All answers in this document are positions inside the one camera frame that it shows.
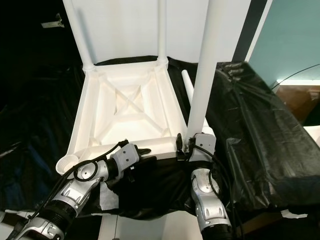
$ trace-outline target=black fabric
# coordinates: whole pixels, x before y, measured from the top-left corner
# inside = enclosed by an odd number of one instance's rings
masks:
[[[0,210],[35,210],[50,193],[83,81],[80,66],[41,67],[0,112]]]
[[[138,220],[155,219],[178,210],[194,215],[191,173],[197,168],[211,167],[208,162],[175,158],[147,161],[132,171],[134,182],[124,177],[119,183],[108,185],[119,196],[119,209],[100,210],[99,191],[95,190],[82,214],[110,213]]]
[[[221,63],[207,121],[242,210],[320,203],[320,149],[247,63]]]

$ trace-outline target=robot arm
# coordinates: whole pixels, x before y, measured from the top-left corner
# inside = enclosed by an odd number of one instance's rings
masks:
[[[212,162],[216,139],[211,134],[197,133],[189,141],[190,162]],[[203,240],[232,240],[232,225],[218,197],[220,191],[210,169],[198,168],[191,174],[191,196]]]
[[[198,133],[190,140],[192,155],[189,161],[212,161],[215,138]],[[47,204],[27,222],[18,223],[7,240],[63,240],[66,232],[87,203],[91,190],[101,181],[118,181],[124,172],[140,160],[141,154],[150,149],[138,149],[127,140],[120,142],[121,149],[107,159],[108,152],[93,160],[74,166],[74,178],[58,185],[58,192],[49,197]],[[195,213],[204,240],[231,240],[232,225],[223,203],[218,197],[219,186],[207,168],[195,169],[191,174],[191,196],[195,202]]]
[[[101,181],[120,180],[124,171],[140,160],[140,153],[150,152],[149,149],[138,149],[127,140],[119,146],[121,149],[110,155],[109,159],[105,154],[79,167],[75,166],[74,178],[49,199],[36,216],[27,222],[18,223],[7,240],[63,240],[74,219],[87,203],[91,190]]]

